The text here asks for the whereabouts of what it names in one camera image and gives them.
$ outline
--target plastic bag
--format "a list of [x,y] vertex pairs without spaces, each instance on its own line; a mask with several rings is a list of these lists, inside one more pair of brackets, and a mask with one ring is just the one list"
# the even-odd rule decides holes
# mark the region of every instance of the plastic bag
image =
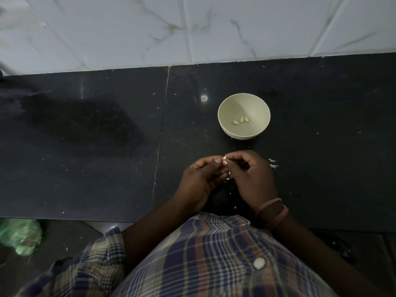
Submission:
[[5,219],[0,226],[0,242],[19,255],[31,255],[41,243],[40,223],[30,219]]

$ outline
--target floor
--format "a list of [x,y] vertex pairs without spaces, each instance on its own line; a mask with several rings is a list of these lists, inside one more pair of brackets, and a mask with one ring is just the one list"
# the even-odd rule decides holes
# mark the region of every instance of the floor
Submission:
[[[174,193],[194,160],[252,149],[276,160],[279,195],[305,226],[396,233],[395,60],[6,77],[37,94],[0,100],[0,217],[133,223]],[[240,92],[271,112],[250,140],[231,139],[217,120],[221,102]]]
[[[96,223],[108,230],[114,223]],[[48,221],[43,223],[44,238],[30,257],[21,257],[0,245],[0,291],[11,297],[28,281],[49,269],[57,259],[82,251],[86,244],[101,237],[101,233],[86,223]],[[363,232],[333,232],[351,245],[357,267],[377,286],[396,295],[396,235]]]

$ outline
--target white marble tile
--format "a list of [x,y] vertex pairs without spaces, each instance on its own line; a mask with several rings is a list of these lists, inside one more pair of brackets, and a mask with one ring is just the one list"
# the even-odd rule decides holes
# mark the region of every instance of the white marble tile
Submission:
[[194,62],[307,56],[339,0],[183,0]]
[[396,51],[396,0],[345,0],[314,55]]
[[91,69],[188,63],[179,0],[27,0]]
[[0,0],[0,67],[15,75],[79,70],[82,63],[25,0]]

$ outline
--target white button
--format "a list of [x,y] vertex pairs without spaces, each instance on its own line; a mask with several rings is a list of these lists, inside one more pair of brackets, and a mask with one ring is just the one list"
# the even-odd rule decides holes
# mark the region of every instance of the white button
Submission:
[[259,258],[255,259],[253,265],[257,270],[260,270],[260,269],[264,268],[264,266],[265,266],[265,259],[263,259],[262,257],[259,257]]

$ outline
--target white bowl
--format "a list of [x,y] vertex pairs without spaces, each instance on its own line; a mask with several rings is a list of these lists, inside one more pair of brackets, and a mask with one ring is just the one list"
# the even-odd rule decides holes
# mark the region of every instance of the white bowl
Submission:
[[[241,117],[247,117],[250,122],[234,125]],[[237,140],[251,139],[264,131],[270,123],[271,113],[268,105],[253,94],[233,94],[225,99],[217,111],[221,128],[230,137]]]

